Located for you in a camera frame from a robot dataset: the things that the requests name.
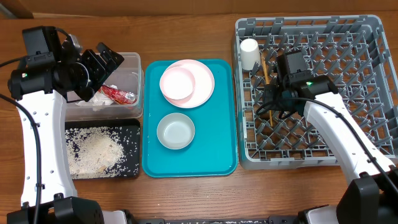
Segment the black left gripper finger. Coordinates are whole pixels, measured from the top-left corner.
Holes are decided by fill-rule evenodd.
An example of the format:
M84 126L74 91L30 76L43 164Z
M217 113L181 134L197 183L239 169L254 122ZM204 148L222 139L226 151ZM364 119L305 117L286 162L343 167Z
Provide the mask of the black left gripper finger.
M90 49L83 52L81 55L81 62L88 71L90 80L88 86L94 90L99 90L108 76L105 62Z
M96 49L99 52L99 62L108 75L112 74L124 62L122 55L112 51L103 42L100 42Z

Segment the wooden chopstick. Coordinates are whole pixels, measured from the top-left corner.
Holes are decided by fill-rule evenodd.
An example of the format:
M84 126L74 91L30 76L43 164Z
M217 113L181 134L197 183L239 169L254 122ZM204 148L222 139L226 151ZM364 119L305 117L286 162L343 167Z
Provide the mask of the wooden chopstick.
M268 84L270 84L270 80L269 80L269 76L268 76L268 73L267 73L267 64L266 64L266 62L265 62L265 60L263 58L261 60L261 63L262 63L265 83L266 83L266 85L268 85Z
M272 110L269 110L269 123L270 123L270 126L273 127Z

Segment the white tissue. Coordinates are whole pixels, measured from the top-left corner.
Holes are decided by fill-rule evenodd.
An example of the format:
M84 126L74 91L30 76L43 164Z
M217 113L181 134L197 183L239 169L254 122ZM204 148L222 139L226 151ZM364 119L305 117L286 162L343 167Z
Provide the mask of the white tissue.
M77 106L109 106L114 104L114 101L105 95L101 89L99 89L95 95L88 101L79 101L78 103L75 103Z

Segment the red snack wrapper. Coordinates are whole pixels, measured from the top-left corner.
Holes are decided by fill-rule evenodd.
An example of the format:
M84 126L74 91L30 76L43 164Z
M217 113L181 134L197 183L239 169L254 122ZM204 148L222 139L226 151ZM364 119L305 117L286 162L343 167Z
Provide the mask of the red snack wrapper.
M119 90L107 85L102 85L99 90L119 105L131 105L137 101L137 96L129 91Z

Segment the cream cup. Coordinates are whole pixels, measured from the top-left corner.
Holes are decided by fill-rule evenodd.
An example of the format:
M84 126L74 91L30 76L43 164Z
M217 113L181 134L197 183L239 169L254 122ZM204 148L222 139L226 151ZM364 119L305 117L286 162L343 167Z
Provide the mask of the cream cup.
M255 39L244 39L239 48L243 70L252 70L255 63L261 62L259 44Z

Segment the small pink plate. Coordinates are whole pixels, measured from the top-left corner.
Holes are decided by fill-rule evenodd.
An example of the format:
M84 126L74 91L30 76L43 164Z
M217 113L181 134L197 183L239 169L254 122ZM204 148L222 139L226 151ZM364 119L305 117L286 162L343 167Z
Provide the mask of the small pink plate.
M171 100L187 100L195 90L193 73L186 68L173 67L166 69L159 82L162 94Z

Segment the white bowl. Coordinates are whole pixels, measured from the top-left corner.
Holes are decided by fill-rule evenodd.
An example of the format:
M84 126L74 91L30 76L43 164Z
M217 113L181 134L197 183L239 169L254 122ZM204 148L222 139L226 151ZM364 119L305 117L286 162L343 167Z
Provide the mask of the white bowl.
M187 147L195 137L195 125L185 114L170 113L157 126L157 139L167 149L180 150Z

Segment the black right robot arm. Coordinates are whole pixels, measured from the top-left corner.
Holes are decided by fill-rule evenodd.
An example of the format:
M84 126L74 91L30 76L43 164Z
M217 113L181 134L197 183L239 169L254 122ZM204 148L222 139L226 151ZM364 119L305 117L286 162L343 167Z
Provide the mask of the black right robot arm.
M258 116L298 113L321 134L349 184L336 206L298 213L294 223L397 223L397 167L368 139L326 75L313 76L301 51L277 57L275 84L265 86Z

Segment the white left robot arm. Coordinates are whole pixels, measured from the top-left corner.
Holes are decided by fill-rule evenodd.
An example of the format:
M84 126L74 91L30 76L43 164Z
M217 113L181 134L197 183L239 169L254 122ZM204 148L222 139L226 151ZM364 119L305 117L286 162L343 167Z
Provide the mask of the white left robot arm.
M83 50L76 37L38 26L22 32L26 55L7 83L7 101L16 106L24 143L21 208L8 223L133 223L127 210L103 210L80 198L69 170L65 139L67 95L90 100L123 63L123 56L99 43Z

